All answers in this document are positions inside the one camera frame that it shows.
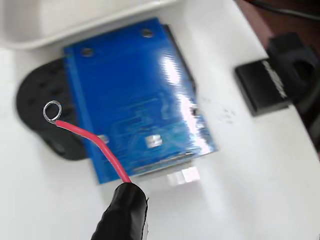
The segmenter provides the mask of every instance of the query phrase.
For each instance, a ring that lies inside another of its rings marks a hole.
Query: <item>red wire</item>
[[[110,149],[105,145],[104,141],[102,141],[98,136],[94,135],[91,132],[88,132],[80,127],[77,127],[75,125],[72,125],[70,123],[67,123],[65,121],[57,120],[55,124],[59,128],[66,129],[70,132],[73,132],[75,134],[78,134],[86,139],[89,139],[93,143],[95,143],[100,150],[103,152],[105,157],[109,160],[109,162],[114,167],[115,171],[118,173],[119,177],[123,180],[124,183],[131,183],[131,180],[120,164],[119,160],[116,158],[116,156],[110,151]]]

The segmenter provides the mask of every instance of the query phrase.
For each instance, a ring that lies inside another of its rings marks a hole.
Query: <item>black device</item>
[[[269,58],[235,68],[237,84],[253,116],[298,102],[320,62],[296,33],[270,39],[267,53]]]
[[[91,240],[142,240],[148,234],[148,200],[133,183],[123,183],[114,191]]]

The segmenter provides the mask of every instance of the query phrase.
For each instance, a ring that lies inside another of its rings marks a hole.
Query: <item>black rubber pad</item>
[[[16,108],[21,120],[39,134],[59,156],[67,160],[86,158],[83,139],[80,136],[58,128],[44,119],[43,107],[50,100],[57,100],[62,104],[60,120],[77,125],[63,59],[43,65],[25,78],[16,96]],[[52,105],[48,108],[49,117],[57,114],[55,107],[57,106]]]

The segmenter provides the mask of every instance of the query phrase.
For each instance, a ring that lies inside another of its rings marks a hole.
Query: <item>white surface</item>
[[[178,0],[0,0],[0,45],[31,49]]]
[[[220,151],[133,179],[150,198],[148,240],[316,239],[317,154],[293,107],[257,118],[247,110],[233,68],[266,54],[235,3],[187,0],[154,14],[171,24]],[[120,183],[97,185],[89,160],[56,157],[15,114],[17,82],[59,44],[0,51],[3,240],[89,240]]]

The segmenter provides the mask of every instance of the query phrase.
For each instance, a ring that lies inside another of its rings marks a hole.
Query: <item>black cable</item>
[[[262,1],[257,1],[257,0],[244,0],[244,1],[256,6],[258,8],[261,8],[261,9],[264,9],[267,11],[271,11],[274,13],[289,15],[289,16],[293,16],[293,17],[308,19],[308,20],[320,21],[320,16],[317,16],[317,15],[312,15],[312,14],[308,14],[308,13],[301,12],[301,11],[295,11],[295,10],[291,10],[291,9],[277,8],[277,7],[274,7],[268,3],[265,3]]]

